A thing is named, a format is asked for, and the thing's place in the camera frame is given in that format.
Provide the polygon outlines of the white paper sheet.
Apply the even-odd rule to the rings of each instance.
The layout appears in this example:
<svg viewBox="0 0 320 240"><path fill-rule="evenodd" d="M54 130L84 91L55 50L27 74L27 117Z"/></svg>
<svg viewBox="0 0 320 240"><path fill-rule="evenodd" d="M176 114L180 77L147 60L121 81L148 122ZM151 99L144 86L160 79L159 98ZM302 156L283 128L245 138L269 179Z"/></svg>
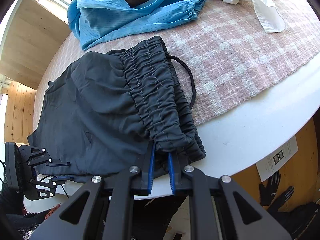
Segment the white paper sheet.
<svg viewBox="0 0 320 240"><path fill-rule="evenodd" d="M275 151L258 161L255 165L259 173L261 182L264 182L270 176L275 174L283 167L296 153L298 146L296 136L294 135L285 144L281 145Z"/></svg>

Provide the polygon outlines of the black drawstring pants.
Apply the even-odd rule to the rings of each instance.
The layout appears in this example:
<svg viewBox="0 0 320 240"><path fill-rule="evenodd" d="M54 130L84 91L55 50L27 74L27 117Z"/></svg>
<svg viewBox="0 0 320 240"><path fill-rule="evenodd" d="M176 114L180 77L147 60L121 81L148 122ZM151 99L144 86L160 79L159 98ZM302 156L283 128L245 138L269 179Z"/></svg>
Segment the black drawstring pants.
<svg viewBox="0 0 320 240"><path fill-rule="evenodd" d="M48 84L31 146L44 148L62 167L39 165L39 174L73 176L83 183L133 165L156 148L157 176L166 154L192 163L206 152L172 57L159 36L124 50L88 52Z"/></svg>

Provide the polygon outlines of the blue striped garment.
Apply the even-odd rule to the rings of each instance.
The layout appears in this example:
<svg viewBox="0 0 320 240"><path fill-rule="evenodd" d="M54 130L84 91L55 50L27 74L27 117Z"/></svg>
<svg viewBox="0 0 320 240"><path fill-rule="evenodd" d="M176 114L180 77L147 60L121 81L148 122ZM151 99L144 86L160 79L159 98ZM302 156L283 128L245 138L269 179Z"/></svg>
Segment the blue striped garment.
<svg viewBox="0 0 320 240"><path fill-rule="evenodd" d="M197 19L206 0L73 0L68 25L82 50L118 38L170 29Z"/></svg>

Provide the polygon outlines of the pine plank panel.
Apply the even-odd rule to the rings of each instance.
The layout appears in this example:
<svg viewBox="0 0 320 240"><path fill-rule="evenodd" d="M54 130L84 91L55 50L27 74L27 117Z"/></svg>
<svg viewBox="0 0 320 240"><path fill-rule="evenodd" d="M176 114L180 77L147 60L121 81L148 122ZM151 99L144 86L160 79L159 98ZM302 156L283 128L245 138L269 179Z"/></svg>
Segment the pine plank panel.
<svg viewBox="0 0 320 240"><path fill-rule="evenodd" d="M36 90L12 81L7 95L4 142L27 143L27 137L33 132Z"/></svg>

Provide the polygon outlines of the black gloves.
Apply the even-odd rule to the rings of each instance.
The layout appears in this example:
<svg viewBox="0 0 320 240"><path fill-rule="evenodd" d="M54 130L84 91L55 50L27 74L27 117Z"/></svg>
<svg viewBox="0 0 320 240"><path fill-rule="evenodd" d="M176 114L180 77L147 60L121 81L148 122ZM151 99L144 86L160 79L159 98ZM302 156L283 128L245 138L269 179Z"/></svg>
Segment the black gloves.
<svg viewBox="0 0 320 240"><path fill-rule="evenodd" d="M268 212L278 212L278 210L292 197L295 192L294 186L289 186L281 195L276 198L279 188L281 174L279 171L268 178L267 185L259 184L260 205L267 206Z"/></svg>

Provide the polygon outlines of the pink plaid tablecloth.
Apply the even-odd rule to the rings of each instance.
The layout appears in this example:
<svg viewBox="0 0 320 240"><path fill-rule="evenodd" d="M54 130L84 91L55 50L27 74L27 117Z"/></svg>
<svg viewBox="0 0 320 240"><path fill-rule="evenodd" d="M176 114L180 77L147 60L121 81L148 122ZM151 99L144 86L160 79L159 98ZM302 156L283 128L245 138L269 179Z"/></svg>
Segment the pink plaid tablecloth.
<svg viewBox="0 0 320 240"><path fill-rule="evenodd" d="M250 13L252 5L206 0L197 19L174 28L130 35L82 50L73 32L53 57L57 75L44 74L35 98L37 129L48 84L86 53L130 49L154 36L172 57L195 127L276 85L319 52L319 19L306 0L273 0L284 21L268 34Z"/></svg>

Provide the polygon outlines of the large light wooden board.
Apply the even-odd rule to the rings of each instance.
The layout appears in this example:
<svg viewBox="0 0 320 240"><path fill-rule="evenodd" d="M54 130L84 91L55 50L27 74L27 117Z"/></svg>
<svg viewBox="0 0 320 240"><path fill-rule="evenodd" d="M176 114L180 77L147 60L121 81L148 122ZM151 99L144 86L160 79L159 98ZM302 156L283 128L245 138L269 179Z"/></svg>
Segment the large light wooden board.
<svg viewBox="0 0 320 240"><path fill-rule="evenodd" d="M22 0L1 44L1 74L37 89L68 25L35 0Z"/></svg>

